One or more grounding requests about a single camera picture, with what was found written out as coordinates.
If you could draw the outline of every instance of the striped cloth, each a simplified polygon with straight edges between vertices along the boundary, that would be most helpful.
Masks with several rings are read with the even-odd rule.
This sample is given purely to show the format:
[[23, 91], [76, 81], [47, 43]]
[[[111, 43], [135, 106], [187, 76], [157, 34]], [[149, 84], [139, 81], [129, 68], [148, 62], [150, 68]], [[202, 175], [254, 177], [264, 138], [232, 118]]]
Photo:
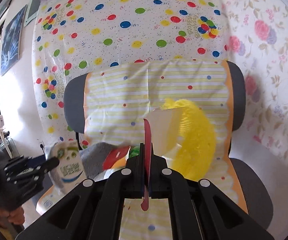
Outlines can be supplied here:
[[[139, 145], [144, 142], [143, 117], [167, 98], [195, 102], [214, 124], [216, 151], [205, 178], [247, 212], [228, 158], [233, 95], [226, 61], [153, 61], [89, 73], [84, 95], [85, 135], [92, 144]], [[167, 200], [150, 200], [146, 212], [140, 203], [125, 200], [120, 239], [172, 239]]]

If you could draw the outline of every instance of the wall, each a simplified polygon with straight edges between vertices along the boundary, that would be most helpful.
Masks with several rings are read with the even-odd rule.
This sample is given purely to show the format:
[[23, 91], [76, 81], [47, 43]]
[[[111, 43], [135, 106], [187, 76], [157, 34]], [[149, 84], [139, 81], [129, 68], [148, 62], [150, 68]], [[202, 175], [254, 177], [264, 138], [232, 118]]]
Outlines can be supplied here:
[[[12, 0], [4, 26], [29, 2], [30, 0]], [[39, 140], [45, 140], [32, 80], [31, 52], [34, 24], [35, 20], [22, 29], [20, 60], [4, 76], [0, 76], [0, 109], [5, 129], [10, 131], [19, 153], [26, 156], [43, 154]]]

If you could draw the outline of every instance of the yellow mesh sponge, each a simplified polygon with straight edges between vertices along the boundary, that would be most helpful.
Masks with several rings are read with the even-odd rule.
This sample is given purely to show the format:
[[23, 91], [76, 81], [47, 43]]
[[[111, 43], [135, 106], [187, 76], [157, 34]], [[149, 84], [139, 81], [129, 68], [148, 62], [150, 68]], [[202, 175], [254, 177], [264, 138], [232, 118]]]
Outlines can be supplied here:
[[214, 126], [193, 102], [166, 99], [161, 109], [183, 107], [179, 135], [182, 148], [176, 153], [172, 169], [186, 179], [198, 181], [207, 173], [214, 157], [216, 136]]

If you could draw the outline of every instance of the gray chair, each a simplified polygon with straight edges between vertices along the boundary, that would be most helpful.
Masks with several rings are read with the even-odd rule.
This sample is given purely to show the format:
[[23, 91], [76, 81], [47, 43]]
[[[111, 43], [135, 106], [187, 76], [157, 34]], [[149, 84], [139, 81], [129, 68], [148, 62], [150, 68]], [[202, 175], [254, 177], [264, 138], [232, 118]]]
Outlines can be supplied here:
[[[234, 93], [233, 131], [237, 130], [244, 119], [246, 92], [242, 72], [232, 62], [228, 62]], [[72, 79], [64, 92], [64, 114], [68, 125], [76, 133], [84, 133], [84, 86], [87, 74]], [[273, 204], [269, 194], [256, 173], [247, 164], [231, 159], [242, 191], [245, 196], [250, 217], [267, 229], [273, 217]]]

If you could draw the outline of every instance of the gray cloth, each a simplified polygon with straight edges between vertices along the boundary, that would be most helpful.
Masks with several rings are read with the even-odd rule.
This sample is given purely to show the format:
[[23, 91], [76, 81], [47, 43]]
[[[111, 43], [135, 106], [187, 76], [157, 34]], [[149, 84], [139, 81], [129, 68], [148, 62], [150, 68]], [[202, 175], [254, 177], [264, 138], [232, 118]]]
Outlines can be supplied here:
[[103, 171], [103, 162], [108, 154], [116, 148], [115, 145], [100, 142], [79, 152], [84, 171], [89, 179], [94, 179]]

